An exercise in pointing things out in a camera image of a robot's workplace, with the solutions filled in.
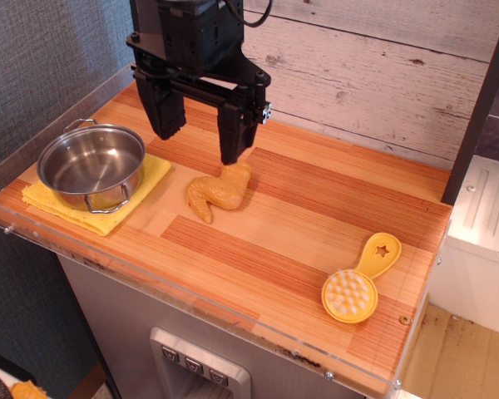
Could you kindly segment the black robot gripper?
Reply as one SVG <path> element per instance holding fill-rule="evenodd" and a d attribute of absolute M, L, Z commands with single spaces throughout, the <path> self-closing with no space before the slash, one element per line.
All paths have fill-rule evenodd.
<path fill-rule="evenodd" d="M 160 62 L 137 66 L 134 77 L 141 103 L 153 131 L 169 140 L 186 123 L 184 97 L 172 91 L 170 78 L 201 77 L 228 82 L 254 91 L 248 107 L 223 105 L 218 109 L 221 162 L 235 164 L 254 143 L 257 123 L 270 117 L 265 89 L 271 77 L 242 52 L 247 27 L 261 26 L 273 7 L 250 22 L 242 1 L 157 1 L 164 49 Z"/>

